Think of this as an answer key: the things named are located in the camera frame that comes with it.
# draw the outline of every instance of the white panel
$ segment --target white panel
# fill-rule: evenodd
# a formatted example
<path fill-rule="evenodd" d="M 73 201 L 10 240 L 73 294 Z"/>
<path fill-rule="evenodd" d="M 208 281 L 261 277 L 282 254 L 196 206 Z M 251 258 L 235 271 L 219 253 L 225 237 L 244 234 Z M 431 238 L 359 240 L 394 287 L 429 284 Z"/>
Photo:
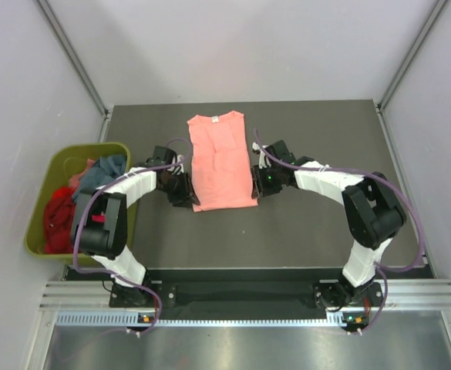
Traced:
<path fill-rule="evenodd" d="M 20 368 L 59 264 L 22 239 L 55 151 L 93 141 L 102 120 L 31 0 L 0 2 L 0 369 Z"/>
<path fill-rule="evenodd" d="M 379 99 L 434 0 L 50 0 L 105 104 Z"/>
<path fill-rule="evenodd" d="M 432 258 L 451 278 L 451 2 L 387 116 Z"/>

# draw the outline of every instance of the green basket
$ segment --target green basket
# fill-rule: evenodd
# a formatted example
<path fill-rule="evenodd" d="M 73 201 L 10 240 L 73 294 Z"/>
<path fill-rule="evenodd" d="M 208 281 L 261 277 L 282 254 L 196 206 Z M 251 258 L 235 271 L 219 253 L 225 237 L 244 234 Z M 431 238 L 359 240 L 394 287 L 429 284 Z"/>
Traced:
<path fill-rule="evenodd" d="M 32 218 L 25 235 L 26 250 L 36 257 L 72 264 L 72 254 L 46 254 L 43 234 L 43 211 L 55 190 L 67 186 L 72 175 L 81 173 L 86 167 L 86 160 L 97 160 L 101 156 L 123 154 L 127 157 L 126 171 L 131 167 L 130 150 L 122 143 L 95 143 L 73 145 L 60 150 L 50 161 L 47 174 L 32 213 Z M 127 245 L 133 239 L 134 222 L 136 220 L 137 202 L 127 210 Z M 85 254 L 79 254 L 78 262 L 82 266 L 96 262 Z"/>

